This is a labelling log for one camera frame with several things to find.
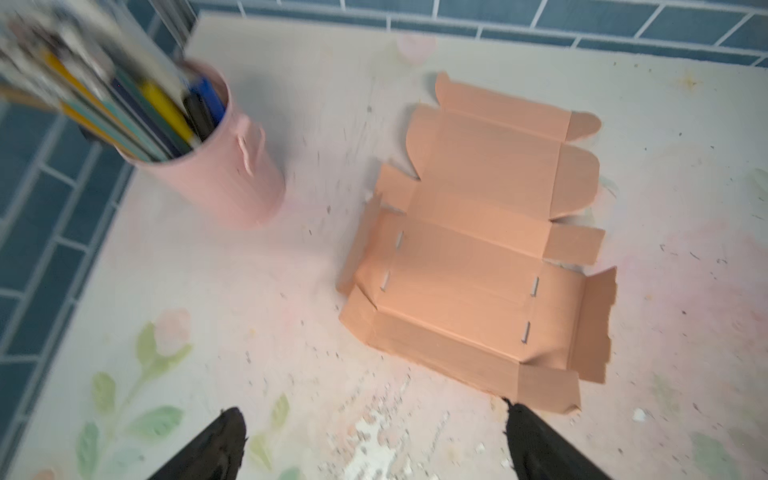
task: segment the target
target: blue tile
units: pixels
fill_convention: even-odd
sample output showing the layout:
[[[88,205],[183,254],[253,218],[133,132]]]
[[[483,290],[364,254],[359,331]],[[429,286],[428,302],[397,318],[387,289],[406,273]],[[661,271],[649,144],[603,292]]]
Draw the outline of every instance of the blue tile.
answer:
[[[91,142],[83,137],[75,122],[67,120],[67,125],[48,159],[48,165],[76,180],[89,151]]]
[[[11,464],[13,463],[13,459],[16,456],[16,449],[18,449],[18,446],[21,444],[22,437],[24,436],[24,431],[26,429],[27,422],[19,422],[16,424],[15,430],[13,432],[5,432],[6,435],[11,435],[11,447],[5,453],[5,458],[0,458],[0,478],[8,478]]]
[[[560,45],[563,47],[573,45],[573,42],[576,40],[576,37],[551,37],[549,35],[533,35],[528,33],[518,33],[516,31],[492,30],[489,28],[483,28],[480,38],[487,38],[489,40],[524,41],[527,43]]]
[[[56,246],[40,285],[16,329],[8,353],[38,355],[43,350],[83,256],[80,250]]]
[[[75,287],[75,292],[72,295],[76,299],[80,298],[80,295],[83,293],[83,288],[88,283],[88,276],[91,274],[91,269],[96,263],[98,254],[101,252],[101,247],[104,245],[104,238],[106,238],[107,233],[109,232],[109,227],[112,225],[112,218],[114,217],[114,213],[115,209],[113,207],[107,207],[107,226],[104,228],[104,231],[101,232],[99,238],[94,239],[94,252],[91,255],[91,258],[88,260],[88,265],[85,267],[85,272],[80,280],[80,284]]]
[[[433,3],[432,0],[346,0],[347,7],[421,15],[431,15]]]
[[[743,16],[717,10],[665,7],[641,37],[714,45]]]
[[[136,18],[136,22],[141,25],[144,31],[154,18],[154,8],[149,0],[128,0],[128,11]]]
[[[45,386],[45,380],[48,378],[48,373],[51,371],[51,366],[53,365],[53,362],[56,360],[56,354],[58,353],[58,347],[61,346],[61,341],[64,339],[69,323],[72,320],[72,314],[74,313],[74,305],[69,305],[66,307],[67,312],[66,316],[64,318],[64,322],[61,324],[61,328],[59,331],[56,332],[56,338],[54,339],[53,348],[51,349],[51,353],[48,355],[48,358],[45,360],[45,365],[42,367],[42,372],[40,374],[40,378],[38,378],[37,385],[35,385],[35,389],[32,391],[32,395],[29,397],[29,403],[27,404],[27,415],[31,415],[35,411],[35,406],[38,403],[38,398],[40,397],[40,393],[42,393],[43,387]]]
[[[123,195],[125,195],[125,190],[128,187],[128,184],[131,182],[131,177],[133,177],[134,172],[136,171],[136,167],[126,162],[125,166],[123,168],[128,169],[127,175],[125,175],[125,178],[122,180],[122,183],[119,185],[115,185],[114,189],[115,192],[115,198],[114,202],[116,204],[119,204],[121,201],[123,201]]]
[[[310,20],[315,22],[345,23],[348,25],[386,28],[386,20],[384,18],[355,17],[350,15],[333,15],[253,7],[246,7],[245,12],[246,15],[263,15],[267,17],[295,18],[298,20]]]
[[[654,10],[656,5],[643,3],[549,0],[536,25],[556,30],[631,37]]]
[[[50,112],[11,104],[0,119],[0,217],[5,216],[19,181],[55,118]]]
[[[17,305],[17,299],[0,296],[0,338],[2,338],[5,326],[8,325],[8,321],[13,316],[13,312],[16,310]]]
[[[0,249],[0,287],[26,287],[71,191],[61,180],[40,174]]]
[[[91,243],[98,221],[109,202],[125,161],[114,148],[105,148],[85,184],[62,236],[75,242]]]
[[[166,55],[172,55],[177,47],[176,39],[170,34],[168,28],[162,24],[154,34],[154,42]]]
[[[627,53],[658,55],[660,57],[691,58],[693,60],[716,61],[718,63],[730,63],[735,65],[751,65],[758,59],[758,57],[754,55],[688,50],[687,48],[655,47],[653,45],[634,45],[631,43],[602,40],[582,39],[577,46],[579,48],[588,48],[590,50],[623,51]]]
[[[240,15],[240,9],[237,7],[237,5],[220,5],[218,3],[190,3],[192,5],[192,9],[195,12],[195,15],[200,15],[201,12],[229,12],[229,13],[237,13]]]
[[[474,37],[478,33],[477,27],[456,27],[439,23],[405,22],[403,20],[392,20],[391,26],[392,30],[428,31],[430,33],[461,35],[464,37]]]
[[[484,22],[530,25],[541,0],[441,0],[437,15]]]
[[[768,16],[753,16],[721,45],[768,51]]]
[[[22,399],[27,381],[35,369],[34,363],[5,363],[0,365],[0,434],[8,431],[18,401]]]

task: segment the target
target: blue pen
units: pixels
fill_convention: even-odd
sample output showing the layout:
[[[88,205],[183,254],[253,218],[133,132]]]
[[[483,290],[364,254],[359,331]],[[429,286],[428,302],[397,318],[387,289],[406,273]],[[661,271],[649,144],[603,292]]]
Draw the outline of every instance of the blue pen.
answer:
[[[210,84],[207,78],[200,76],[197,81],[192,84],[190,90],[200,95],[205,102],[205,105],[208,107],[210,116],[214,119],[214,126],[218,125],[219,122],[221,122],[221,119],[224,118],[225,108],[221,103],[219,96],[216,94],[213,85]]]

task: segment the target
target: box flap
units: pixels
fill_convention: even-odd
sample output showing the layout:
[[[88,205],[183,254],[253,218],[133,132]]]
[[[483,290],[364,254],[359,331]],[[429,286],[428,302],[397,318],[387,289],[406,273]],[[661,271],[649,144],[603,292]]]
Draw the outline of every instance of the box flap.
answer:
[[[423,185],[546,219],[588,207],[600,163],[590,152],[419,105],[406,149]]]
[[[533,409],[548,412],[579,412],[581,393],[578,374],[571,370],[520,365],[517,401]]]
[[[382,164],[379,179],[376,181],[376,194],[381,195],[383,204],[408,213],[408,207],[418,185],[418,180],[409,177],[396,167]]]
[[[544,258],[574,265],[592,265],[598,259],[605,231],[552,223]]]
[[[568,362],[582,380],[605,383],[606,364],[611,360],[608,319],[615,301],[616,267],[587,277]]]
[[[376,308],[362,290],[353,285],[339,320],[359,341],[370,343],[375,318]]]
[[[388,164],[382,165],[376,193],[384,204],[406,212],[410,218],[536,258],[591,265],[605,235],[603,230],[553,224],[451,192],[447,187],[425,184]]]
[[[594,202],[600,181],[600,161],[591,152],[562,145],[554,178],[549,218],[575,214]]]
[[[437,76],[435,96],[440,106],[447,111],[482,118],[558,142],[590,137],[602,125],[600,119],[593,114],[571,113],[551,105],[454,82],[445,72]]]
[[[349,295],[340,319],[364,343],[484,392],[549,412],[570,413],[580,408],[576,372],[521,365],[382,313],[358,288]]]
[[[352,241],[352,247],[349,248],[349,254],[346,256],[344,267],[339,275],[339,280],[336,282],[336,289],[344,295],[348,296],[352,292],[355,272],[366,251],[370,230],[379,218],[380,208],[381,196],[374,195],[362,212],[360,225],[355,233],[355,240]]]

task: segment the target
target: green leaf painting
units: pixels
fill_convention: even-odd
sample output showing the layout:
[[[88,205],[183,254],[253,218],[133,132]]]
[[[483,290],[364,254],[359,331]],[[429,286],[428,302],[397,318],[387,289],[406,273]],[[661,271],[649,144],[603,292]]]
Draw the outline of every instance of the green leaf painting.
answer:
[[[136,358],[141,364],[141,368],[146,370],[157,356],[157,344],[154,341],[154,323],[147,322],[147,325],[139,333],[136,339]]]
[[[181,423],[184,412],[174,406],[161,406],[139,415],[125,429],[139,439],[156,442],[169,436]]]
[[[88,422],[78,436],[75,447],[78,456],[78,473],[85,480],[91,480],[98,462],[98,427]]]
[[[277,477],[277,480],[303,480],[304,475],[301,475],[301,470],[299,470],[299,467],[291,467],[286,470],[283,470],[283,473],[280,474],[279,477]]]
[[[172,356],[162,356],[157,354],[154,361],[144,370],[144,376],[147,380],[156,379],[181,363],[191,351],[192,345],[187,344],[181,347],[181,349]]]
[[[248,452],[257,465],[263,466],[270,472],[272,471],[272,455],[270,454],[265,434],[260,433],[250,438]]]
[[[114,394],[116,390],[114,380],[106,372],[99,372],[91,380],[91,398],[96,405],[96,411],[107,415],[114,411]]]
[[[188,339],[188,332],[178,332],[172,328],[176,325],[164,323],[177,322],[178,318],[174,318],[174,315],[178,316],[180,312],[182,310],[164,311],[157,319],[158,331],[165,332],[166,335],[171,332],[171,335],[182,335],[182,339]],[[83,480],[104,477],[117,479],[125,476],[133,465],[144,461],[141,450],[131,444],[135,443],[135,440],[125,445],[125,437],[152,445],[167,438],[181,424],[184,411],[168,405],[144,412],[127,425],[123,422],[132,402],[144,391],[144,387],[172,370],[192,351],[192,345],[184,343],[184,340],[178,342],[180,337],[177,336],[175,341],[177,344],[184,343],[182,347],[173,355],[161,355],[157,352],[155,334],[155,323],[147,322],[136,338],[136,359],[141,365],[141,374],[130,388],[120,390],[126,392],[122,402],[117,402],[118,385],[112,375],[96,372],[91,378],[91,400],[98,414],[98,423],[86,423],[74,447],[78,472]],[[265,458],[271,468],[269,457]]]
[[[290,404],[288,403],[288,397],[286,397],[286,394],[284,393],[277,399],[275,405],[272,407],[273,429],[281,429],[283,425],[285,425],[289,411]]]
[[[133,466],[134,463],[142,462],[144,455],[141,450],[128,447],[125,449],[117,450],[110,458],[104,463],[104,474],[113,478],[120,478],[124,476],[128,469]]]

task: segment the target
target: tile wall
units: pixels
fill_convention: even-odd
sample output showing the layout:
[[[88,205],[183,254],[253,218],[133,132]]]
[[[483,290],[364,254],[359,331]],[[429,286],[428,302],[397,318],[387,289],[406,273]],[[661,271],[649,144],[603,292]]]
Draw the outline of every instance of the tile wall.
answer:
[[[768,68],[768,0],[191,0],[196,12]]]
[[[127,6],[163,51],[176,50],[148,0]],[[0,100],[0,478],[132,170],[65,116]]]

